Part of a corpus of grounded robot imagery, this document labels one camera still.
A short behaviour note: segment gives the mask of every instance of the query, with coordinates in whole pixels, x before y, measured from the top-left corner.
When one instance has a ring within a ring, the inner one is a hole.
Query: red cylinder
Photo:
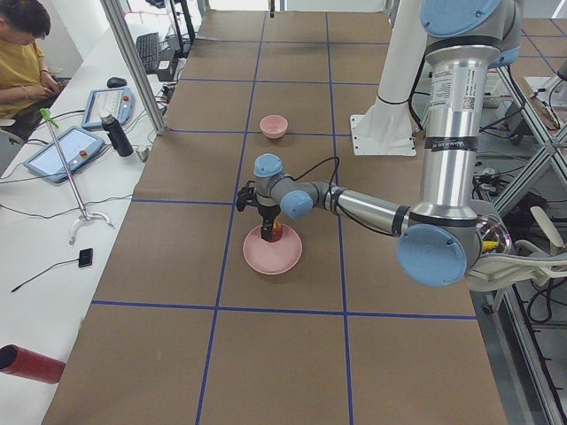
[[[0,349],[0,372],[42,383],[58,383],[65,363],[16,345]]]

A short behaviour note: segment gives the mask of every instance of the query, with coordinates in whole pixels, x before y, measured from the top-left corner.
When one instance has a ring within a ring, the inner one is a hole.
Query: pink plate
[[[303,249],[299,235],[285,224],[282,238],[277,242],[266,242],[257,226],[245,238],[242,252],[248,265],[259,273],[281,274],[295,266]]]
[[[279,139],[287,130],[287,120],[280,115],[268,115],[260,121],[260,130],[268,139]]]

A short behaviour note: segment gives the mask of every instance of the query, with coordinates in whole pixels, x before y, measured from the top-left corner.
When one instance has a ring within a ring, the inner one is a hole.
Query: keyboard
[[[136,49],[142,59],[145,73],[156,73],[158,69],[159,35],[149,33],[136,38]]]

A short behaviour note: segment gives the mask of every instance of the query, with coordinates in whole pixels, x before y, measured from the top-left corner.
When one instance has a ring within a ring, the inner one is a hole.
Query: black water bottle
[[[106,131],[108,138],[113,144],[113,148],[121,157],[130,156],[134,150],[118,120],[108,111],[102,111],[100,113],[100,120],[103,123],[103,129]]]

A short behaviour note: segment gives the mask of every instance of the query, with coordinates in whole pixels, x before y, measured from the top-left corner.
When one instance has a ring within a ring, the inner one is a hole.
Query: small black device
[[[118,120],[116,120],[111,113],[106,111],[100,114],[100,119],[103,123],[103,129],[108,134],[108,138],[118,154],[121,157],[129,157],[132,155],[134,149],[132,149],[132,145]]]
[[[156,73],[159,61],[159,34],[149,33],[138,36],[136,50],[142,59],[145,73]]]
[[[106,87],[116,89],[118,87],[124,87],[126,84],[128,84],[127,81],[121,77],[110,77],[106,82]]]
[[[165,49],[159,54],[159,65],[156,70],[158,80],[160,81],[173,81],[175,79],[175,70],[177,69],[177,62],[179,58],[175,50]]]
[[[92,248],[79,251],[79,268],[92,266]]]

